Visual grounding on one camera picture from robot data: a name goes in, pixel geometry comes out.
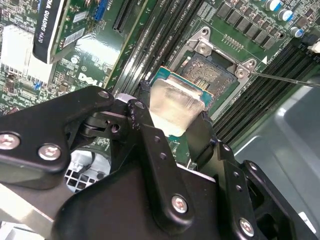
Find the pcie slot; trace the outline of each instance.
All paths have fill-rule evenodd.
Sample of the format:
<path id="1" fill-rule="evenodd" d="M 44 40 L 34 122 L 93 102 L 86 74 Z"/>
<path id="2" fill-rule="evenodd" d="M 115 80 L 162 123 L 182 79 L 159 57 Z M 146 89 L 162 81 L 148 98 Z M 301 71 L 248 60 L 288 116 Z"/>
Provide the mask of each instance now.
<path id="1" fill-rule="evenodd" d="M 134 6 L 138 3 L 138 0 L 124 0 L 121 9 L 116 17 L 113 25 L 113 30 L 122 33 L 128 22 Z"/>

